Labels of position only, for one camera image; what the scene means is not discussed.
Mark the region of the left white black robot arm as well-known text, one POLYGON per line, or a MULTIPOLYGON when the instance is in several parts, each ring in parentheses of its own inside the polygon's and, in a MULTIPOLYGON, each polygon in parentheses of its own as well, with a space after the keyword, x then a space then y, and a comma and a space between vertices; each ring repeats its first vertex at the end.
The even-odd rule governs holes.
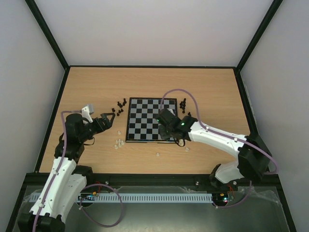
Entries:
POLYGON ((115 113, 92 118, 82 111, 63 111, 63 134, 55 149, 53 166, 35 204, 17 222, 22 232, 63 232, 79 193, 93 183, 89 166, 78 165, 85 143, 112 127, 115 113))

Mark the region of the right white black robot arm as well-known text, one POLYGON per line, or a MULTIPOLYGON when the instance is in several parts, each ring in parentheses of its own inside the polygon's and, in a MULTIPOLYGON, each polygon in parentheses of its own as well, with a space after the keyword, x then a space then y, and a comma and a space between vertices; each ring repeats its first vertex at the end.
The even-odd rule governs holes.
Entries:
POLYGON ((156 120, 159 134, 164 139, 203 143, 235 158, 233 162, 217 164, 212 170, 209 183, 215 189, 222 189, 226 184, 242 178, 259 183, 266 174, 271 155, 259 135, 228 133, 192 116, 180 119, 168 109, 160 110, 156 120))

